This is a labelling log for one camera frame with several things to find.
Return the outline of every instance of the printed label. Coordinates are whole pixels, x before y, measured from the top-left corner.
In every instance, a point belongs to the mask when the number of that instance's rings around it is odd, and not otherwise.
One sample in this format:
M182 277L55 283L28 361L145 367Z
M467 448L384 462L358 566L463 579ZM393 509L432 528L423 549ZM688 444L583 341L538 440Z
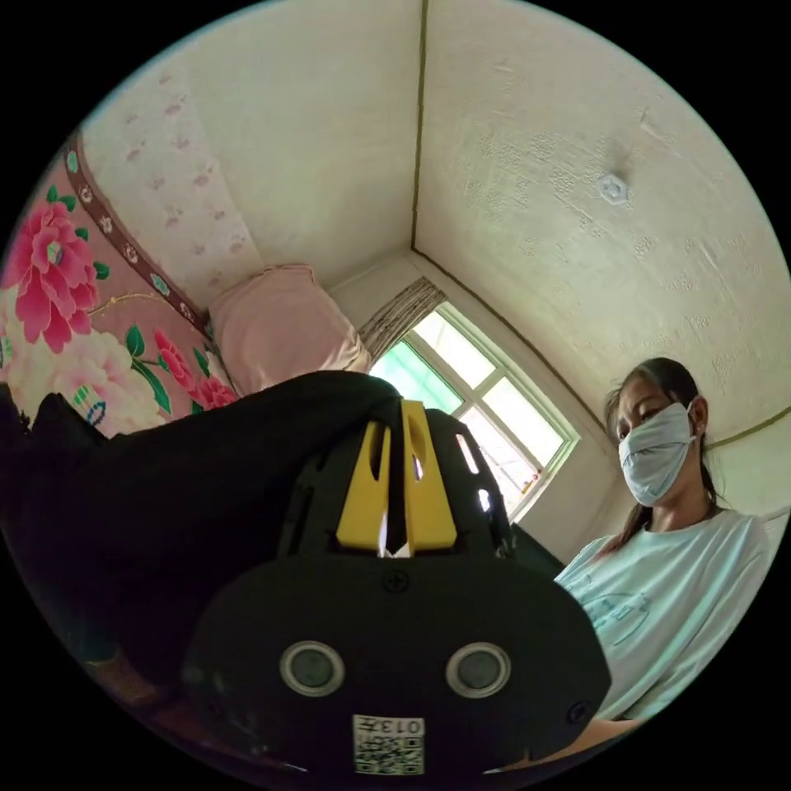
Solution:
M419 717L353 716L354 768L361 775L422 775L426 725Z

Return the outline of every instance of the circular sensor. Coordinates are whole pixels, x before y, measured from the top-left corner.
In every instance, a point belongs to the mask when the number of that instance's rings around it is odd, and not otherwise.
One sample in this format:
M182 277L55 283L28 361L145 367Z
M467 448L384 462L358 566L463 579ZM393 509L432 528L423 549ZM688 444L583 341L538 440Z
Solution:
M511 660L491 643L470 643L459 648L447 664L447 683L463 698L488 698L503 689L511 677Z
M280 676L286 686L311 698L331 695L344 682L344 661L324 643L306 640L283 652Z

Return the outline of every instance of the window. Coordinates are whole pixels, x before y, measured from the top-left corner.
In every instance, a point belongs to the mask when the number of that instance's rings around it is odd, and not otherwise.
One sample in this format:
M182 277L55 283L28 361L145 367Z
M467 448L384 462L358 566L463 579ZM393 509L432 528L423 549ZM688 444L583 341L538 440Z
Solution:
M420 322L373 367L409 400L452 414L470 429L511 518L573 438L515 366L483 343L450 307Z

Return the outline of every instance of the woman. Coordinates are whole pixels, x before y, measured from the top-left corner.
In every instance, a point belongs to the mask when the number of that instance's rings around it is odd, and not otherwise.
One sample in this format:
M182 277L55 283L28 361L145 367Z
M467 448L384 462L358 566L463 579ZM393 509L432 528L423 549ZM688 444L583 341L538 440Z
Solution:
M556 582L590 616L612 687L577 742L548 761L671 703L730 637L770 562L761 520L719 505L706 464L709 405L684 366L638 365L608 396L605 419L637 503L618 535L586 546Z

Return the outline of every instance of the face mask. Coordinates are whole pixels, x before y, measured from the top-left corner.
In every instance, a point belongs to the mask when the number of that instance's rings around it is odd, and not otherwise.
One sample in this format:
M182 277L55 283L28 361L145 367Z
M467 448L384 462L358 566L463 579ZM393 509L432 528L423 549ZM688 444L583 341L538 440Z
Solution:
M670 491L694 441L682 404L671 404L627 434L618 447L620 466L640 505L651 507Z

